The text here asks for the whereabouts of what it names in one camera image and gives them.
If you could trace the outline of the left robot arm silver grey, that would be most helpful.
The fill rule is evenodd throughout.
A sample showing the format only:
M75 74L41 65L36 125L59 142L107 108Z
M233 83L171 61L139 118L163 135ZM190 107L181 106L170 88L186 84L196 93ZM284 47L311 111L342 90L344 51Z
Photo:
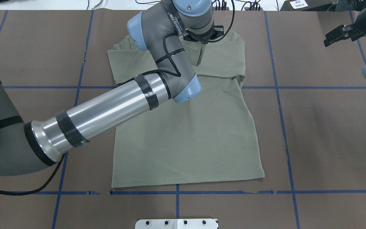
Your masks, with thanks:
M0 80L0 176L58 165L65 153L168 100L193 99L202 87L181 38L208 44L225 35L210 0L161 0L129 19L127 30L155 68L44 121L25 122Z

